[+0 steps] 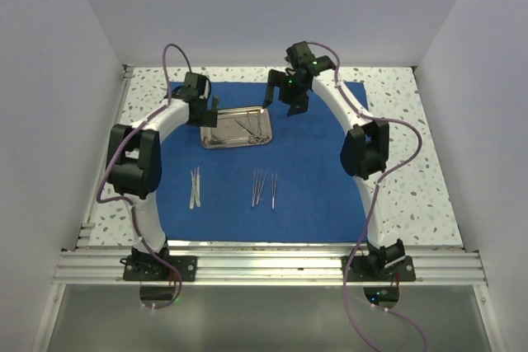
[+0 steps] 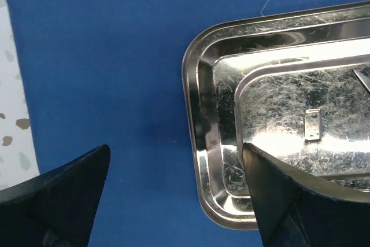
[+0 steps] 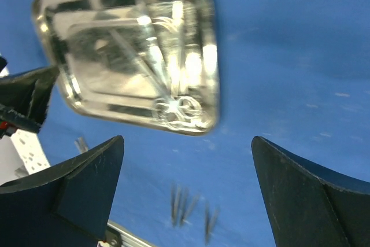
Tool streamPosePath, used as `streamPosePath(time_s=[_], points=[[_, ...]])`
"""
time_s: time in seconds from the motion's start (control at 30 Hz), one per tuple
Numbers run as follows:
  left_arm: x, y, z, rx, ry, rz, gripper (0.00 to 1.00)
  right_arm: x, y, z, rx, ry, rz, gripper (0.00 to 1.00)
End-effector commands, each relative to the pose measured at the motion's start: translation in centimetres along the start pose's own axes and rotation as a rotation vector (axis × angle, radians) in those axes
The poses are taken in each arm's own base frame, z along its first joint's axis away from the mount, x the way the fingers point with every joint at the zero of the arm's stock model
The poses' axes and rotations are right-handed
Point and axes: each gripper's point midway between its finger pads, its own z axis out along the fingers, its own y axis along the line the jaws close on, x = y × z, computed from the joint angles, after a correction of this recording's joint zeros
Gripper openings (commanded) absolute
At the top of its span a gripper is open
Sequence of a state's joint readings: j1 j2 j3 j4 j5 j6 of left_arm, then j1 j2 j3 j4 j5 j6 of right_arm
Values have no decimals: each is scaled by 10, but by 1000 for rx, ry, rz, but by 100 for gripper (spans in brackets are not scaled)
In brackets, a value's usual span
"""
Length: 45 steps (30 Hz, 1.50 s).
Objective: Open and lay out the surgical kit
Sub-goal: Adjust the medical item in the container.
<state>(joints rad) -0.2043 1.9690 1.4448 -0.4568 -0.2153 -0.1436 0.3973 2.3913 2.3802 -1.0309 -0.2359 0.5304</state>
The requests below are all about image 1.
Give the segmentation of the blue surgical cloth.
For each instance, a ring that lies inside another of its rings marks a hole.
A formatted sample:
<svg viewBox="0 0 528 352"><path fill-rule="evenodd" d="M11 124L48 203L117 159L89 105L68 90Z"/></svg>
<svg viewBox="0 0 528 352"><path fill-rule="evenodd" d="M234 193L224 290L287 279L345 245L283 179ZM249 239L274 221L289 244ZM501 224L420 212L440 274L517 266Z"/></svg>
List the blue surgical cloth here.
<svg viewBox="0 0 528 352"><path fill-rule="evenodd" d="M317 95L301 115L269 109L266 145L205 149L200 131L184 125L161 145L156 192L160 223L171 240L222 242L354 242L365 209L340 162L343 129ZM200 167L201 206L190 209L191 170ZM255 169L268 169L259 205L252 207ZM271 209L271 174L278 173Z"/></svg>

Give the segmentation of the steel forceps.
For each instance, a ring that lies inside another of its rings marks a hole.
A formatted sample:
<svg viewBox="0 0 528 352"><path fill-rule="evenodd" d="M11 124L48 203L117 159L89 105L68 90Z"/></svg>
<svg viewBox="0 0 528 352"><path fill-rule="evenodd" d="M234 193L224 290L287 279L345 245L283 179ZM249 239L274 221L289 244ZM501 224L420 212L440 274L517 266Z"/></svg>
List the steel forceps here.
<svg viewBox="0 0 528 352"><path fill-rule="evenodd" d="M249 137L247 138L247 141L249 144L261 144L265 142L266 135L262 135L258 132L255 132L252 128L252 126L245 125L242 121L235 119L235 122L246 132L248 132Z"/></svg>

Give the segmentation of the steel scalpel handle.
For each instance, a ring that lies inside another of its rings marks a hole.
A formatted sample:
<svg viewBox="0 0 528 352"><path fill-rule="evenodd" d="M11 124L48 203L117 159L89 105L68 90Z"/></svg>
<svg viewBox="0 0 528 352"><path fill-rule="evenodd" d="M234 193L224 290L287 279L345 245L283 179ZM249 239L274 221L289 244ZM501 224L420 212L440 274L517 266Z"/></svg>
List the steel scalpel handle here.
<svg viewBox="0 0 528 352"><path fill-rule="evenodd" d="M191 197L190 197L190 209L194 209L196 206L196 170L191 170Z"/></svg>
<svg viewBox="0 0 528 352"><path fill-rule="evenodd" d="M195 205L196 207L201 206L200 199L200 167L196 167L194 176L194 189L195 189Z"/></svg>

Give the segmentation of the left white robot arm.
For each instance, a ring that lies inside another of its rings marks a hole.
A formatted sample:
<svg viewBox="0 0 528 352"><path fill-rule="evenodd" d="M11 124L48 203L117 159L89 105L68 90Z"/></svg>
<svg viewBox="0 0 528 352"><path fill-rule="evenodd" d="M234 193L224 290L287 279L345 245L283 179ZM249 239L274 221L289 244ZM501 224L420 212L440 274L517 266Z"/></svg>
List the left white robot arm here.
<svg viewBox="0 0 528 352"><path fill-rule="evenodd" d="M97 202L122 200L128 205L134 233L131 256L144 258L142 269L152 279L166 278L172 268L156 201L162 179L161 143L183 125L217 125L219 99L211 92L206 75L188 72L183 84L167 90L166 98L153 113L132 124L111 128L100 187L112 185L116 196L103 199L99 190Z"/></svg>

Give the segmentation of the steel instrument tray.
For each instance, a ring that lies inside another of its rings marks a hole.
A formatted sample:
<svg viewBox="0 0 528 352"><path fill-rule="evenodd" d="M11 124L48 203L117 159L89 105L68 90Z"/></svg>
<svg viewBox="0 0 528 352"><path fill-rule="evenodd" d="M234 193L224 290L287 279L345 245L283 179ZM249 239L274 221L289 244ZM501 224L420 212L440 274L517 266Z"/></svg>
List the steel instrument tray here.
<svg viewBox="0 0 528 352"><path fill-rule="evenodd" d="M267 109L260 106L236 107L220 109L218 113L218 124L216 127L201 127L200 142L205 149L218 148L240 148L259 146L265 144L251 145L248 143L249 134L242 129L235 119L248 125L248 114L261 113L262 128L273 138L271 117Z"/></svg>

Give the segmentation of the steel surgical scissors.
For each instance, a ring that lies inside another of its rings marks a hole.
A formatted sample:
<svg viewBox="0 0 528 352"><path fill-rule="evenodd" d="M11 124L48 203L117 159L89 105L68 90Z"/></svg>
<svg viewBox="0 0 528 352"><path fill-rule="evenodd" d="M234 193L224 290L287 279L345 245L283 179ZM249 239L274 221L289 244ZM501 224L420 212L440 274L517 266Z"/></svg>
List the steel surgical scissors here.
<svg viewBox="0 0 528 352"><path fill-rule="evenodd" d="M247 115L248 143L251 145L267 144L271 140L270 135L262 128L261 115L261 113Z"/></svg>

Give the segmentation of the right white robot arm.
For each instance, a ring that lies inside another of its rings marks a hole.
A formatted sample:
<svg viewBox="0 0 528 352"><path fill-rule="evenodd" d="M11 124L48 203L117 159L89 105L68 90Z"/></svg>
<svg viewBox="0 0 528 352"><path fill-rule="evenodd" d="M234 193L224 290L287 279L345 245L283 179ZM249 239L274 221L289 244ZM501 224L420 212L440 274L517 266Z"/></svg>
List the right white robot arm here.
<svg viewBox="0 0 528 352"><path fill-rule="evenodd" d="M387 279L405 257L403 242L398 237L380 231L383 211L375 207L375 187L367 181L382 176L389 160L389 123L375 118L341 83L338 64L327 55L317 57L309 43L301 41L286 50L289 64L283 72L268 73L263 106L273 102L275 89L278 99L289 106L287 115L308 110L309 93L319 96L341 125L345 138L340 162L345 173L354 179L367 217L366 235L369 255L367 269L375 279Z"/></svg>

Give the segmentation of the steel tweezers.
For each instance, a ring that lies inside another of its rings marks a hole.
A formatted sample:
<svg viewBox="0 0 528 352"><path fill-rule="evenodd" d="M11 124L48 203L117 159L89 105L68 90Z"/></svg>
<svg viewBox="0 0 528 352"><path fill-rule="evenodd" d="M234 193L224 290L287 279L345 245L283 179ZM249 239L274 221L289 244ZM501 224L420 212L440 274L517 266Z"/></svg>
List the steel tweezers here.
<svg viewBox="0 0 528 352"><path fill-rule="evenodd" d="M255 203L257 201L257 192L259 189L259 175L260 175L260 169L255 169L253 172L253 180L252 180L252 207L255 206Z"/></svg>
<svg viewBox="0 0 528 352"><path fill-rule="evenodd" d="M262 192L266 183L266 177L267 177L268 169L265 170L258 170L257 171L257 185L256 185L256 200L255 205L259 205Z"/></svg>
<svg viewBox="0 0 528 352"><path fill-rule="evenodd" d="M274 210L276 207L276 190L278 183L278 173L271 174L271 209Z"/></svg>

